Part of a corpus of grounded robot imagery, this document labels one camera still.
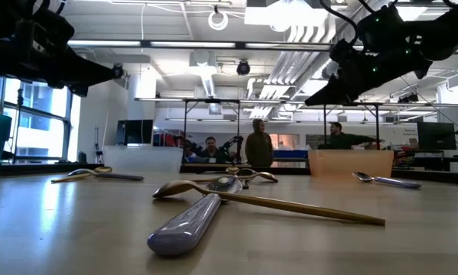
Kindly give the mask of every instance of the hood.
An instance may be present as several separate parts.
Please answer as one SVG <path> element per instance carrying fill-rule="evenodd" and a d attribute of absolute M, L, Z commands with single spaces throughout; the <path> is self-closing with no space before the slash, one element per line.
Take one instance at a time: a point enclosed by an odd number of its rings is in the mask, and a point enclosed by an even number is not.
<path fill-rule="evenodd" d="M 261 122 L 261 119 L 255 119 L 252 121 L 252 128 L 254 129 L 255 133 L 261 133 L 261 131 L 259 130 L 259 123 Z"/>

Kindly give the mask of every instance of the table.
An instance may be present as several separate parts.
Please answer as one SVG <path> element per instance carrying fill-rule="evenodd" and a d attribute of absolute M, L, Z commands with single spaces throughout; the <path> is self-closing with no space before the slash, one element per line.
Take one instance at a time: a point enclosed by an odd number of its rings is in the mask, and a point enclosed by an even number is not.
<path fill-rule="evenodd" d="M 412 191 L 351 178 L 255 180 L 245 194 L 374 215 L 387 226 L 230 202 L 193 253 L 164 259 L 147 247 L 148 234 L 200 195 L 154 201 L 151 194 L 171 180 L 213 175 L 144 176 L 143 183 L 1 178 L 0 274 L 458 274 L 456 185 Z"/>

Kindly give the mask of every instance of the computer screen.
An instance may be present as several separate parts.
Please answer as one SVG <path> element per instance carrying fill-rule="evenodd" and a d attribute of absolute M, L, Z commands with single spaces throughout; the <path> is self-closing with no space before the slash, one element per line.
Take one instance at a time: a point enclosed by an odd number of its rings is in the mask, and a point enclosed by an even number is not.
<path fill-rule="evenodd" d="M 453 123 L 418 122 L 420 150 L 456 150 Z"/>
<path fill-rule="evenodd" d="M 150 144 L 153 120 L 119 121 L 116 129 L 117 144 Z"/>

